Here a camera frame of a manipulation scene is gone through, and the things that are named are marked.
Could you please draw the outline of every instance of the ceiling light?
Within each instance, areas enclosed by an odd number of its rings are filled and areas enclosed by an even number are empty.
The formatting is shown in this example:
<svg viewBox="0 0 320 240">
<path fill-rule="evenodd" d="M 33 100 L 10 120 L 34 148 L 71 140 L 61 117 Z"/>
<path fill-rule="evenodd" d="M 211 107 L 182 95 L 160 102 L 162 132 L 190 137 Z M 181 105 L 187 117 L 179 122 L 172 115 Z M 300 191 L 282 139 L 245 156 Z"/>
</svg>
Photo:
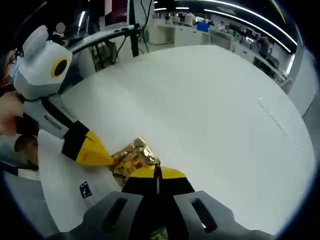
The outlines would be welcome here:
<svg viewBox="0 0 320 240">
<path fill-rule="evenodd" d="M 212 2 L 212 3 L 216 3 L 216 4 L 224 4 L 224 5 L 228 5 L 237 9 L 241 9 L 243 11 L 246 11 L 250 14 L 253 14 L 255 16 L 257 16 L 258 18 L 261 18 L 262 20 L 266 21 L 267 23 L 271 24 L 272 26 L 274 26 L 276 29 L 278 29 L 280 32 L 282 32 L 284 35 L 287 36 L 288 39 L 290 39 L 296 46 L 298 45 L 298 43 L 288 34 L 286 33 L 283 29 L 281 29 L 278 25 L 274 24 L 272 21 L 270 21 L 269 19 L 266 19 L 264 16 L 261 16 L 260 14 L 251 11 L 247 8 L 244 8 L 242 6 L 238 6 L 232 3 L 228 3 L 228 2 L 224 2 L 224 1 L 217 1 L 217 0 L 198 0 L 198 1 L 205 1 L 205 2 Z"/>
<path fill-rule="evenodd" d="M 278 42 L 285 50 L 287 50 L 289 53 L 291 53 L 291 51 L 289 50 L 289 48 L 287 48 L 282 42 L 280 42 L 278 39 L 276 39 L 273 35 L 271 35 L 270 33 L 268 33 L 267 31 L 263 30 L 262 28 L 258 27 L 257 25 L 254 25 L 252 24 L 251 22 L 248 22 L 246 20 L 243 20 L 237 16 L 233 16 L 233 15 L 230 15 L 230 14 L 227 14 L 227 13 L 224 13 L 224 12 L 220 12 L 220 11 L 214 11 L 214 10 L 209 10 L 209 9 L 204 9 L 206 12 L 211 12 L 211 13 L 216 13 L 216 14 L 221 14 L 221 15 L 225 15 L 225 16 L 228 16 L 230 18 L 233 18 L 233 19 L 237 19 L 239 21 L 242 21 L 244 22 L 245 24 L 249 24 L 251 25 L 252 27 L 264 32 L 265 34 L 269 35 L 271 38 L 273 38 L 276 42 Z"/>
<path fill-rule="evenodd" d="M 78 27 L 80 28 L 82 20 L 84 19 L 85 11 L 82 11 L 81 16 L 80 16 L 80 21 Z"/>
</svg>

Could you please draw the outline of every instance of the person's hand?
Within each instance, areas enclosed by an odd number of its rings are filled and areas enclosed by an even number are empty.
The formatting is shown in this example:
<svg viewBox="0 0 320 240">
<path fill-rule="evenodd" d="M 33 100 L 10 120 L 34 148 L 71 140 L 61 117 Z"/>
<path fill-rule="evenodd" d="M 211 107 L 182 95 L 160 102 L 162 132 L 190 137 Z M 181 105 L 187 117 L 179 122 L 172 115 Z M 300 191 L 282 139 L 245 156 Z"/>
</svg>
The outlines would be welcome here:
<svg viewBox="0 0 320 240">
<path fill-rule="evenodd" d="M 0 133 L 7 136 L 17 134 L 15 117 L 23 117 L 23 104 L 17 97 L 16 91 L 6 92 L 0 97 Z"/>
</svg>

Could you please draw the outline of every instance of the cable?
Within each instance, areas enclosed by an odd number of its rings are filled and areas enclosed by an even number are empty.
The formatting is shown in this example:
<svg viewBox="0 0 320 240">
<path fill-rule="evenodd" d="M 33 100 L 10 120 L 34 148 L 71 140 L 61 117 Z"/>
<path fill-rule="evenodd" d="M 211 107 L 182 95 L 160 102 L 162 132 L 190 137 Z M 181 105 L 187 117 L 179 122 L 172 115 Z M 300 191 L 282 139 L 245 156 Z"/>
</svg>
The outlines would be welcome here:
<svg viewBox="0 0 320 240">
<path fill-rule="evenodd" d="M 125 44 L 125 41 L 126 41 L 127 37 L 128 37 L 128 36 L 125 36 L 125 37 L 124 37 L 124 40 L 123 40 L 123 42 L 121 43 L 121 46 L 119 47 L 118 51 L 116 51 L 116 55 L 115 55 L 115 58 L 114 58 L 114 60 L 113 60 L 113 62 L 112 62 L 112 65 L 115 65 L 116 60 L 117 60 L 117 57 L 118 57 L 118 54 L 119 54 L 119 51 L 120 51 L 120 49 L 122 48 L 122 46 Z"/>
<path fill-rule="evenodd" d="M 149 21 L 150 9 L 151 9 L 152 0 L 150 0 L 150 3 L 149 3 L 148 15 L 147 15 L 147 13 L 146 13 L 146 9 L 145 9 L 145 6 L 144 6 L 143 3 L 142 3 L 142 0 L 140 0 L 140 4 L 141 4 L 142 9 L 143 9 L 143 12 L 144 12 L 145 24 L 144 24 L 143 28 L 141 29 L 141 32 L 139 33 L 139 35 L 138 35 L 137 38 L 139 38 L 140 35 L 142 34 L 142 39 L 143 39 L 144 45 L 145 45 L 145 47 L 146 47 L 147 52 L 149 53 L 149 48 L 148 48 L 148 45 L 147 45 L 146 40 L 145 40 L 144 32 L 145 32 L 147 23 L 148 23 L 148 21 Z"/>
</svg>

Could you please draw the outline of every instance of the face mask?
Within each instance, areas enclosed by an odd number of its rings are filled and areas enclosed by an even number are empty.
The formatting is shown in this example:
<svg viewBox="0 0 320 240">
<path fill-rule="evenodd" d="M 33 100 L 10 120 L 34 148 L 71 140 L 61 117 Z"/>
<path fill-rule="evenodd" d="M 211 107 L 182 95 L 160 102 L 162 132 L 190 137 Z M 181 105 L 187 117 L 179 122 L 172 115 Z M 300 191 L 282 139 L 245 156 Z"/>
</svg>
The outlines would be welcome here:
<svg viewBox="0 0 320 240">
<path fill-rule="evenodd" d="M 21 57 L 18 56 L 16 58 L 16 63 L 12 64 L 10 67 L 9 75 L 12 80 L 15 80 L 15 78 L 17 77 L 20 63 L 21 63 Z"/>
</svg>

